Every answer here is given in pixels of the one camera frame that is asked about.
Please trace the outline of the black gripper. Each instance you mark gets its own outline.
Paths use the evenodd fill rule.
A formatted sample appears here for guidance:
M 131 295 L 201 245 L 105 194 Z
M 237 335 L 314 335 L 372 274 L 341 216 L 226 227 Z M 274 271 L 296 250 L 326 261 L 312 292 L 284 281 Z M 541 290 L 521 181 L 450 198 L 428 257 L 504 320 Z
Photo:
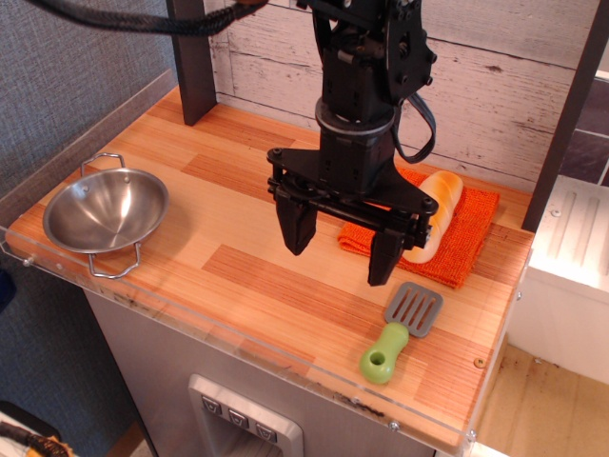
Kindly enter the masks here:
M 322 211 L 377 231 L 367 282 L 383 286 L 403 249 L 425 246 L 438 203 L 406 181 L 394 164 L 393 118 L 375 123 L 322 121 L 317 149 L 271 149 L 269 190 L 284 243 L 300 255 L 316 233 Z

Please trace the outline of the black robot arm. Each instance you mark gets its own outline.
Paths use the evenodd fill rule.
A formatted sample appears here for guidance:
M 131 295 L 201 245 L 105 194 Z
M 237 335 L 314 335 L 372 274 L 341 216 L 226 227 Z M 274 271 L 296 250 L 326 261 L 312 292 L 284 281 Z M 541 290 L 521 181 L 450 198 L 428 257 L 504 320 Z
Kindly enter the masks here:
M 311 1 L 323 67 L 315 107 L 320 145 L 272 149 L 269 190 L 286 247 L 302 253 L 326 213 L 370 229 L 368 282 L 385 284 L 403 253 L 425 246 L 438 203 L 398 172 L 404 104 L 429 127 L 420 97 L 432 81 L 418 1 Z

